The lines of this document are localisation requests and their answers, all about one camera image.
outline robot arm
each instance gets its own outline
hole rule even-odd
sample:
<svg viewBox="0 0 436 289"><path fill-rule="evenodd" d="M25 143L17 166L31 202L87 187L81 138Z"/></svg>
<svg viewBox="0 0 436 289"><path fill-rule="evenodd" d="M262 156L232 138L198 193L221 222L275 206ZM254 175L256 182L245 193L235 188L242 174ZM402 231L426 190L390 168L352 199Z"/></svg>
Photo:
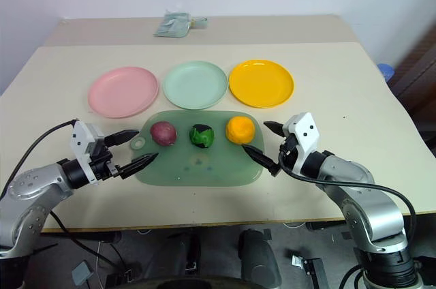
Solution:
<svg viewBox="0 0 436 289"><path fill-rule="evenodd" d="M94 125L76 121L70 142L76 159L28 170L8 184L0 199L2 288L21 286L27 261L49 212L74 189L110 177L125 179L157 157L157 153L146 154L124 167L112 163L109 147L127 142L137 133L124 130L105 137Z"/></svg>
<svg viewBox="0 0 436 289"><path fill-rule="evenodd" d="M274 163L255 147L244 145L244 150L273 176L284 170L297 179L317 183L338 205L356 243L356 255L364 270L367 288L421 288L422 280L407 249L399 208L382 191L349 186L350 182L374 184L371 173L364 166L328 151L317 152L320 134L310 113L296 115L284 125L264 124L286 137L280 146L279 163Z"/></svg>

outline green and black ball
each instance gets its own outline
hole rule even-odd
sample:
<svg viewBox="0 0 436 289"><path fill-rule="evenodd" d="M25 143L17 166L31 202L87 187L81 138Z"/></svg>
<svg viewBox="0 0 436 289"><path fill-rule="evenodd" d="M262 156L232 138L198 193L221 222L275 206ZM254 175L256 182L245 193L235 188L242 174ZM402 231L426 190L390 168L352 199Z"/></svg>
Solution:
<svg viewBox="0 0 436 289"><path fill-rule="evenodd" d="M213 144L213 129L205 124L195 124L189 131L189 139L200 148L209 148Z"/></svg>

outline blue container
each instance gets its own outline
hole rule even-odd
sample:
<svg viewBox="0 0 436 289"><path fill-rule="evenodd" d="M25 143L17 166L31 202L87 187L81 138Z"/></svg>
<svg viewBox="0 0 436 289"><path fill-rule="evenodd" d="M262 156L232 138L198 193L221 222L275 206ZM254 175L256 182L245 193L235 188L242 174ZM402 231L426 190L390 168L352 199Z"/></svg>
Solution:
<svg viewBox="0 0 436 289"><path fill-rule="evenodd" d="M380 63L377 64L377 67L379 68L381 74L383 74L386 82L388 82L395 74L394 68L389 64Z"/></svg>

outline green cutting board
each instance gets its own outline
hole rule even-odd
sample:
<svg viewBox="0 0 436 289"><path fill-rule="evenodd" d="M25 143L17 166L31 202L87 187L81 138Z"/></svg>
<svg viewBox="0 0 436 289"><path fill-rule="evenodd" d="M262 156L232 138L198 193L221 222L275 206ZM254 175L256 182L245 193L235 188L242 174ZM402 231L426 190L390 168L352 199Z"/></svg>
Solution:
<svg viewBox="0 0 436 289"><path fill-rule="evenodd" d="M264 149L264 139L258 122L242 112L214 110L170 110L154 114L141 132L130 142L134 158L145 153L158 152L156 159L136 174L139 181L149 185L229 187L247 185L262 173L262 167L253 162L243 148L225 137L225 125L237 115L249 117L255 125L251 145ZM150 135L151 126L167 121L177 130L177 140L171 146L158 145ZM209 148L191 144L189 130L194 124L209 125L215 140Z"/></svg>

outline table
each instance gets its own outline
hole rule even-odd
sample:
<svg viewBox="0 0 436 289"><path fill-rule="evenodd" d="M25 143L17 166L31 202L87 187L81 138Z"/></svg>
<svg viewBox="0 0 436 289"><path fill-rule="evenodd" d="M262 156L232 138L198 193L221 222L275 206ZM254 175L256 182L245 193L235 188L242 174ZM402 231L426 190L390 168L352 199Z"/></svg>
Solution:
<svg viewBox="0 0 436 289"><path fill-rule="evenodd" d="M91 83L116 67L145 67L162 81L178 63L204 60L225 73L247 59L269 59L293 75L296 90L268 109L241 104L228 92L210 110L247 112L259 123L287 121L310 111L321 134L318 150L365 165L376 183L399 190L417 212L436 210L436 159L421 140L383 76L336 16L211 18L186 38L156 38L158 18L65 20L38 48L0 98L2 184L27 147L53 125L78 117L105 134L140 129L154 113L177 110L159 92L155 103L127 119L105 119L87 105ZM31 154L22 171L72 158L71 129L59 130ZM265 153L277 158L281 138L263 129ZM114 147L127 163L128 144ZM396 198L402 212L406 207ZM242 187L156 187L135 177L82 187L56 213L68 228L109 230L341 219L339 208L316 186L264 171ZM44 231L57 229L51 218Z"/></svg>

